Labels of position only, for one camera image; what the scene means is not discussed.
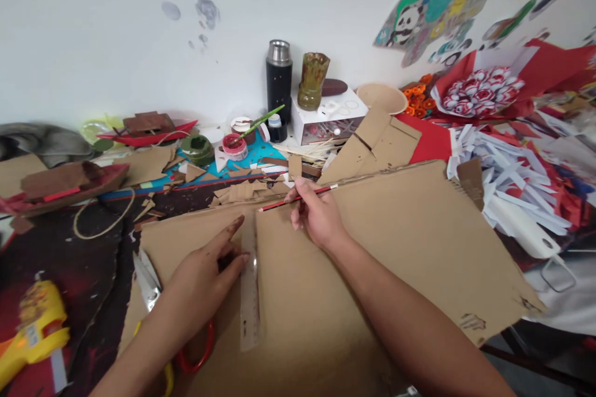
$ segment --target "glue gun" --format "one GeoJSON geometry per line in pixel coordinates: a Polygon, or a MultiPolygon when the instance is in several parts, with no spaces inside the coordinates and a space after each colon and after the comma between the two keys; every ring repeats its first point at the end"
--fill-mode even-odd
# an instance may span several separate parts
{"type": "Polygon", "coordinates": [[[21,324],[16,337],[0,344],[0,391],[26,365],[51,356],[54,387],[59,392],[66,386],[62,348],[70,338],[68,328],[62,327],[66,312],[60,292],[52,281],[38,279],[19,308],[21,324]]]}

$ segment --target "ruler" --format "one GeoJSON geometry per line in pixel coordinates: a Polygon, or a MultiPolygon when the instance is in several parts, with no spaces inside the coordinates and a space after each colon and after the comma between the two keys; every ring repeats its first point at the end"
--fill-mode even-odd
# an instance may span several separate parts
{"type": "Polygon", "coordinates": [[[250,260],[240,276],[240,352],[248,352],[259,344],[261,326],[255,211],[248,210],[244,216],[242,251],[250,253],[250,260]]]}

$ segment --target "paint stain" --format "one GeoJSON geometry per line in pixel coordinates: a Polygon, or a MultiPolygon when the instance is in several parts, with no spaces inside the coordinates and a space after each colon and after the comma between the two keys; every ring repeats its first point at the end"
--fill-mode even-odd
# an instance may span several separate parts
{"type": "Polygon", "coordinates": [[[220,19],[219,9],[213,3],[213,0],[197,0],[194,6],[197,13],[205,17],[205,24],[209,29],[215,29],[215,23],[220,19]]]}
{"type": "Polygon", "coordinates": [[[161,3],[161,10],[170,20],[179,20],[182,17],[180,8],[172,2],[165,1],[161,3]]]}

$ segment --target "person's left hand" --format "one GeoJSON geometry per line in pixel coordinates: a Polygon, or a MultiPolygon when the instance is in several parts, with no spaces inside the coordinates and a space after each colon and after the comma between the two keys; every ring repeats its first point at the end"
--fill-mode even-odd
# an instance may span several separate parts
{"type": "Polygon", "coordinates": [[[244,269],[250,255],[230,242],[243,222],[242,215],[207,245],[188,254],[150,313],[149,318],[158,319],[161,328],[171,328],[178,346],[183,346],[213,317],[244,269]],[[222,260],[230,259],[231,263],[220,272],[222,260]]]}

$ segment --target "yellow glue gun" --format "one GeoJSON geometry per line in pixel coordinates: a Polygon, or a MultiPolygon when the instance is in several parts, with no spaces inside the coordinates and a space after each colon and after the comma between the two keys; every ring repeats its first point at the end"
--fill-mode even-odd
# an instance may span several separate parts
{"type": "Polygon", "coordinates": [[[68,328],[60,292],[52,281],[36,281],[20,301],[17,336],[0,344],[0,391],[26,365],[39,363],[66,346],[68,328]]]}

